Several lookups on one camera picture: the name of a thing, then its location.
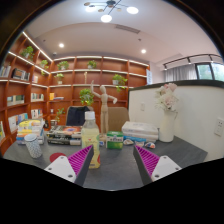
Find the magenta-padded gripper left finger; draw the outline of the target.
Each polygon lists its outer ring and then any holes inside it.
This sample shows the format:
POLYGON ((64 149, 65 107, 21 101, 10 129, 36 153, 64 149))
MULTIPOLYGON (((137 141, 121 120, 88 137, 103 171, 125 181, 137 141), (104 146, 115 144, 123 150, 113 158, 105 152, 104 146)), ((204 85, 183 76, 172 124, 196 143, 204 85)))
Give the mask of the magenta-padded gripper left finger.
POLYGON ((59 156, 45 168, 45 171, 75 183, 76 185, 82 186, 93 154, 93 146, 90 145, 68 157, 59 156))

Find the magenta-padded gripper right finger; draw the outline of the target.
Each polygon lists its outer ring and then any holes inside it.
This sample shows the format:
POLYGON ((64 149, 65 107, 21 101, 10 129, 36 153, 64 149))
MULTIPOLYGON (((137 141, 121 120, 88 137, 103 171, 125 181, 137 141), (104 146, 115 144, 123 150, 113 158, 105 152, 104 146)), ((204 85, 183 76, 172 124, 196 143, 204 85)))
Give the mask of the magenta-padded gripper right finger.
POLYGON ((133 155, 144 185, 181 170, 167 155, 158 156, 137 145, 134 146, 133 155))

